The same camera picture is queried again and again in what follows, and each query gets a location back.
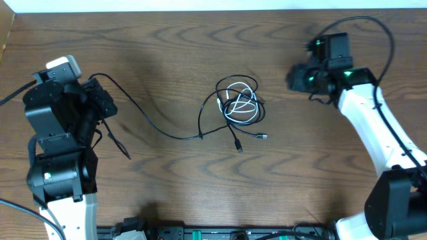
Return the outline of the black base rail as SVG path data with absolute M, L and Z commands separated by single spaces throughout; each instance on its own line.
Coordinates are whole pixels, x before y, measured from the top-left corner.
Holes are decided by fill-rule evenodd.
M 298 223 L 293 227 L 201 227 L 182 221 L 152 222 L 141 217 L 125 218 L 114 226 L 98 226 L 98 239 L 151 240 L 252 240 L 252 239 L 337 239 L 323 225 Z

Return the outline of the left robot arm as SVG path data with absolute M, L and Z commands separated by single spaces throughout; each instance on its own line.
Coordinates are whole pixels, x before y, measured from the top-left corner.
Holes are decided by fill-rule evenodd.
M 92 148 L 99 122 L 117 107 L 98 80 L 46 81 L 23 97 L 25 116 L 42 149 L 27 184 L 40 206 L 49 239 L 96 239 L 98 158 Z

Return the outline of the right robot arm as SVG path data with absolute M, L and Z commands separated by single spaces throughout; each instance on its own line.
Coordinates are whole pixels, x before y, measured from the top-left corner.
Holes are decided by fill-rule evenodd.
M 309 61 L 287 76 L 292 91 L 327 95 L 353 125 L 378 176 L 361 213 L 334 223 L 336 239 L 405 239 L 426 232 L 426 154 L 387 106 L 378 81 L 355 68 L 347 33 L 320 35 L 307 44 Z

